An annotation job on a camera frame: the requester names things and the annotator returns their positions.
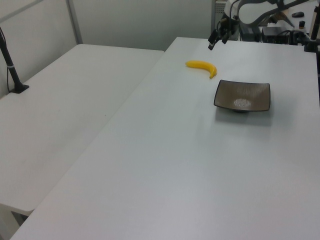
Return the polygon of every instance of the white desk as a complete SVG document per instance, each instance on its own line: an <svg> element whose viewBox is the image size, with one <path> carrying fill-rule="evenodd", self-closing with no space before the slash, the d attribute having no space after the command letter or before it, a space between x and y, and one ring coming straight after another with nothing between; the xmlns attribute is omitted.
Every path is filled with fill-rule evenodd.
<svg viewBox="0 0 320 240"><path fill-rule="evenodd" d="M177 38L12 240L318 239L316 55L207 47ZM270 83L270 111L216 108L220 79Z"/></svg>
<svg viewBox="0 0 320 240"><path fill-rule="evenodd" d="M78 45L0 100L0 205L29 215L162 51Z"/></svg>

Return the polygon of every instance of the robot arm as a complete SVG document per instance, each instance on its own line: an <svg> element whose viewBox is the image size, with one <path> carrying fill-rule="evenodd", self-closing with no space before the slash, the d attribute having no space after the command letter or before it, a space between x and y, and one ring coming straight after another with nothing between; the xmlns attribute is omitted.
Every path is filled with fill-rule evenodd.
<svg viewBox="0 0 320 240"><path fill-rule="evenodd" d="M225 44L238 29L239 23L249 27L258 26L264 19L277 12L291 8L307 0L227 0L220 27L213 30L209 49L222 40Z"/></svg>

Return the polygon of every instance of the banana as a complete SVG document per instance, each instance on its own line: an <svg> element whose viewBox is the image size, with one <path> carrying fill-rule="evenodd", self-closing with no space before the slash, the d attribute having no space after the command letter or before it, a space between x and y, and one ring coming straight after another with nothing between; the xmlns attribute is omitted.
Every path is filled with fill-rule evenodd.
<svg viewBox="0 0 320 240"><path fill-rule="evenodd" d="M185 65L189 68L205 69L209 71L210 79L212 79L215 75L217 75L216 66L210 62L191 60L191 61L187 61Z"/></svg>

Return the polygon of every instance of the white wall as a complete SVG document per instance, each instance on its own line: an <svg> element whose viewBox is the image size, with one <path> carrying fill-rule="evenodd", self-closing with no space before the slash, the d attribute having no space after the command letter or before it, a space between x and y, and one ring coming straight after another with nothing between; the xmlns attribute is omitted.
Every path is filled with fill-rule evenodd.
<svg viewBox="0 0 320 240"><path fill-rule="evenodd" d="M84 44L165 51L176 37L209 38L212 0L69 0Z"/></svg>
<svg viewBox="0 0 320 240"><path fill-rule="evenodd" d="M28 4L32 2L24 1L0 0L0 9L17 11L19 10L17 6L21 8L26 2ZM22 82L76 45L66 0L36 2L38 3L4 21L1 19L11 12L0 11L0 27ZM6 62L0 54L0 98L8 93L6 71ZM10 88L13 88L11 76L9 82Z"/></svg>

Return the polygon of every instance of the black cable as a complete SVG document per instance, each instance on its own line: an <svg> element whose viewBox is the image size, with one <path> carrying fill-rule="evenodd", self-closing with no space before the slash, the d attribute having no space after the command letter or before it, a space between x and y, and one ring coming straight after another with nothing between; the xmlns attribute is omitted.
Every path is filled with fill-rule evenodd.
<svg viewBox="0 0 320 240"><path fill-rule="evenodd" d="M6 37L5 37L5 34L4 34L4 32L2 31L1 27L0 27L0 33L1 33L1 36L3 37L5 46L7 46Z"/></svg>
<svg viewBox="0 0 320 240"><path fill-rule="evenodd" d="M0 34L1 34L1 37L3 37L5 46L7 46L6 37L5 37L5 34L2 31L1 27L0 27ZM6 88L8 89L8 92L10 93L10 89L9 89L9 68L8 67L6 67Z"/></svg>
<svg viewBox="0 0 320 240"><path fill-rule="evenodd" d="M231 7L230 7L230 12L229 12L229 32L231 33L231 12L232 12L232 7L234 6L234 4L236 2L239 2L239 0L235 0L232 4L231 4Z"/></svg>
<svg viewBox="0 0 320 240"><path fill-rule="evenodd" d="M9 89L9 68L6 68L6 88L8 89L8 92L11 93Z"/></svg>
<svg viewBox="0 0 320 240"><path fill-rule="evenodd" d="M291 32L291 30L284 30L284 31L280 32L279 34L277 34L276 36L279 36L279 35L284 34L284 33L290 33L290 32Z"/></svg>

